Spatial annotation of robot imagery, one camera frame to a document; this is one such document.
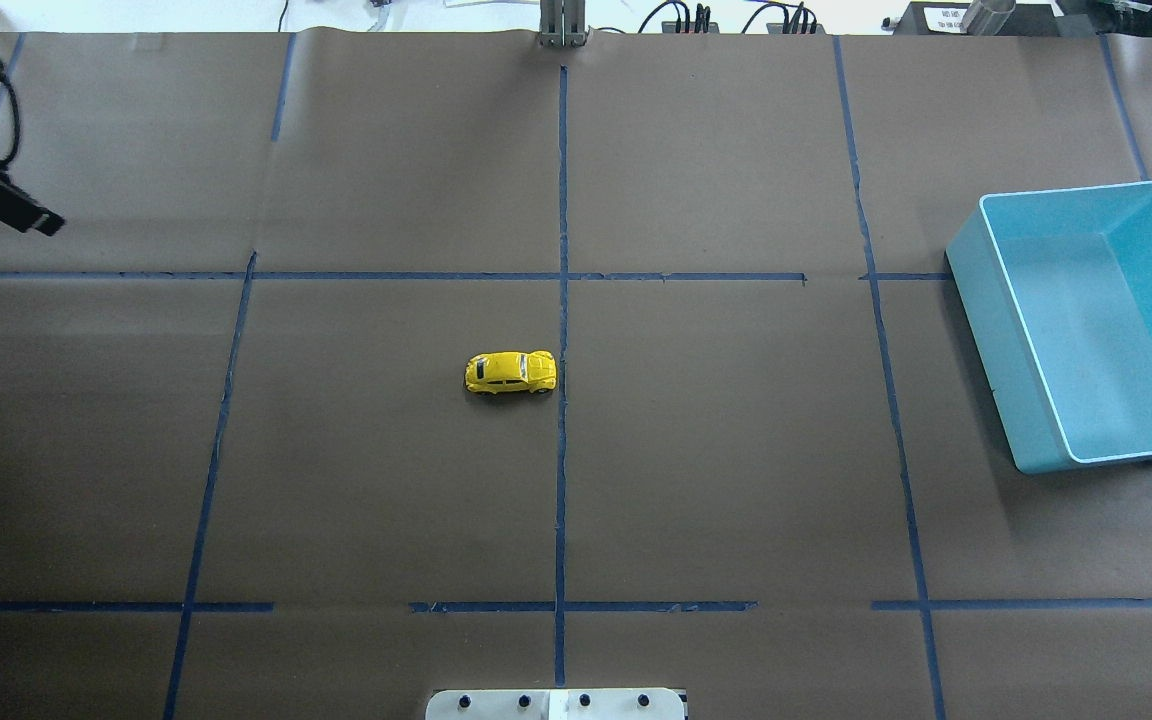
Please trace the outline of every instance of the light blue plastic bin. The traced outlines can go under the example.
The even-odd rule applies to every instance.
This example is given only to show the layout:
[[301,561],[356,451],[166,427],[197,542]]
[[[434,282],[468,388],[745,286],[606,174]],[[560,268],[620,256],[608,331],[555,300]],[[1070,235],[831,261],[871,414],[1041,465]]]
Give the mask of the light blue plastic bin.
[[1021,471],[1152,458],[1152,182],[986,195],[946,253]]

